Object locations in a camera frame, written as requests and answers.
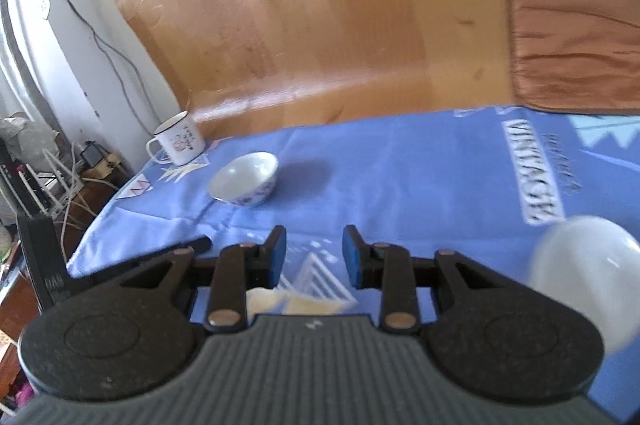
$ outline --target white mug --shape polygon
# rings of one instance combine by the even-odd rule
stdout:
[[[150,145],[157,141],[169,159],[159,160],[151,152]],[[198,131],[196,124],[187,111],[176,114],[165,121],[154,131],[154,137],[146,142],[146,151],[151,159],[161,165],[173,163],[176,166],[184,165],[204,152],[206,143]]]

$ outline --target white bowl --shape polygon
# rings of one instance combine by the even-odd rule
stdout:
[[[581,215],[549,229],[529,285],[587,316],[613,353],[640,331],[640,245],[615,223]]]
[[[273,154],[245,154],[220,169],[207,190],[218,201],[236,206],[257,206],[273,191],[277,171],[278,159]]]

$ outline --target black electronic device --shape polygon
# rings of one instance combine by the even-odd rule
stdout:
[[[48,225],[20,220],[28,260],[56,247]],[[68,296],[45,281],[53,305],[19,344],[40,394],[12,423],[614,423],[586,396],[604,345],[574,310],[457,252],[419,259],[346,227],[348,276],[381,291],[379,325],[369,315],[259,315],[250,325],[245,292],[273,289],[285,253],[286,230],[275,227],[265,243],[215,259],[181,247],[74,280]],[[190,302],[203,286],[206,321],[194,325]],[[431,288],[435,322],[420,321],[418,287]]]
[[[199,255],[211,246],[208,237],[201,237],[186,243],[175,243],[142,257],[114,264],[92,275],[74,278],[66,271],[58,234],[49,217],[35,215],[33,218],[29,218],[24,214],[18,214],[18,231],[22,253],[27,261],[31,283],[33,283],[41,313],[93,286],[130,271],[154,257],[179,249],[187,249]]]
[[[20,178],[18,167],[22,168],[25,180],[29,182],[29,178],[32,178],[31,174],[11,156],[5,141],[0,138],[0,181],[7,185],[21,209],[28,211],[30,214],[38,214],[40,212],[38,206]],[[31,188],[33,188],[34,192],[40,191],[39,185],[33,185]]]

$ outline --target black circular plate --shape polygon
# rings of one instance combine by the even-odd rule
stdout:
[[[495,401],[543,405],[580,394],[602,362],[591,322],[533,291],[473,291],[423,337],[443,372]]]
[[[190,323],[158,292],[112,286],[69,299],[33,321],[19,354],[40,391],[105,401],[165,383],[194,347]]]

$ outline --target gray ribbed base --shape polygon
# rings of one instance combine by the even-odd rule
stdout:
[[[586,398],[548,407],[492,403],[457,388],[420,344],[368,316],[259,317],[218,335],[178,378],[113,403],[41,395],[12,425],[611,425]]]

